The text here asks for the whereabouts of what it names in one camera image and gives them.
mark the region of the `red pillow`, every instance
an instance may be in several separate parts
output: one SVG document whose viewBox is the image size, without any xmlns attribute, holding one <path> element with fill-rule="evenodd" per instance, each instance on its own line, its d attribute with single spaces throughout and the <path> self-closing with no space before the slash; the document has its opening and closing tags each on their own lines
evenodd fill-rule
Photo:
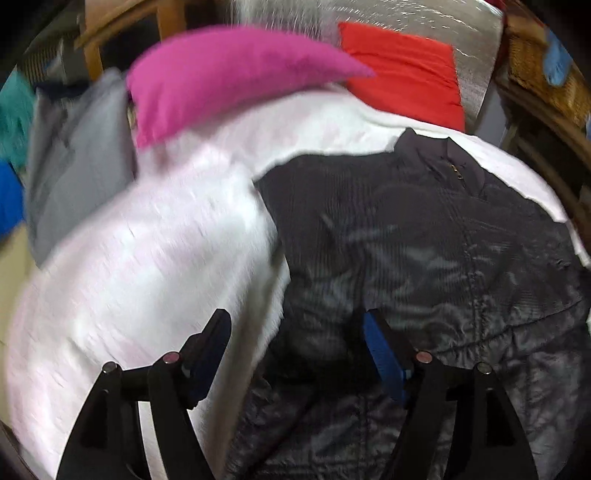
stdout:
<svg viewBox="0 0 591 480">
<path fill-rule="evenodd" d="M 451 45 L 353 22 L 339 23 L 341 48 L 376 76 L 347 81 L 368 105 L 430 124 L 465 129 Z"/>
</svg>

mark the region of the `yellow surface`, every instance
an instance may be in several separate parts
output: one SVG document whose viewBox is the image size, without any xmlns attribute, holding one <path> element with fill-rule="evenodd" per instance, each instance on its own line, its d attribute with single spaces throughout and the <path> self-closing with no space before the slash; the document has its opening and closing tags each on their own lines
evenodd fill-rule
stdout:
<svg viewBox="0 0 591 480">
<path fill-rule="evenodd" d="M 28 250 L 27 230 L 21 224 L 0 241 L 0 420 L 9 424 L 6 404 L 4 354 L 8 324 L 16 301 L 34 267 Z"/>
</svg>

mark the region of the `pink pillow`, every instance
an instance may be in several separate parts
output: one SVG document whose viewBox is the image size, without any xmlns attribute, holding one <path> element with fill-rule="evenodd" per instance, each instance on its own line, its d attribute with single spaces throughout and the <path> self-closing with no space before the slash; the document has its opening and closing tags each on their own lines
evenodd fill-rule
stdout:
<svg viewBox="0 0 591 480">
<path fill-rule="evenodd" d="M 373 71 L 302 35 L 252 27 L 210 27 L 149 49 L 131 66 L 137 145 L 170 138 L 238 104 Z"/>
</svg>

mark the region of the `blue cloth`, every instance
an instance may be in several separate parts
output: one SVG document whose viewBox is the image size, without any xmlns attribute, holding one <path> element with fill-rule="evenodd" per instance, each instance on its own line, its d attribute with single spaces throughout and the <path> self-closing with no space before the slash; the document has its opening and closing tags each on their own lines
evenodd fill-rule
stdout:
<svg viewBox="0 0 591 480">
<path fill-rule="evenodd" d="M 573 59 L 554 33 L 546 28 L 549 46 L 544 56 L 544 76 L 549 85 L 562 87 L 569 75 Z"/>
<path fill-rule="evenodd" d="M 35 95 L 16 70 L 0 90 L 0 158 L 15 168 L 25 166 Z"/>
<path fill-rule="evenodd" d="M 0 238 L 10 233 L 24 219 L 22 186 L 14 170 L 0 163 Z"/>
</svg>

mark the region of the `metal pin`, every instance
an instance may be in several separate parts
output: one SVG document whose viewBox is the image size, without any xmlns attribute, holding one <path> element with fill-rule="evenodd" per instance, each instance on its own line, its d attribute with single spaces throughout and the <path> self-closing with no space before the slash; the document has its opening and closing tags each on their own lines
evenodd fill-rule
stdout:
<svg viewBox="0 0 591 480">
<path fill-rule="evenodd" d="M 476 368 L 478 369 L 478 371 L 481 374 L 488 375 L 488 374 L 492 373 L 492 367 L 489 364 L 485 363 L 485 362 L 479 362 L 479 363 L 477 363 L 476 364 Z"/>
<path fill-rule="evenodd" d="M 175 364 L 180 359 L 181 359 L 181 356 L 178 352 L 168 352 L 168 353 L 165 353 L 164 356 L 162 357 L 163 362 L 167 365 Z"/>
<path fill-rule="evenodd" d="M 418 352 L 415 358 L 418 362 L 421 362 L 422 364 L 430 364 L 433 361 L 433 355 L 431 355 L 429 352 L 424 351 Z"/>
<path fill-rule="evenodd" d="M 103 373 L 110 374 L 111 372 L 114 372 L 118 366 L 119 365 L 117 365 L 115 362 L 107 362 L 103 365 Z"/>
</svg>

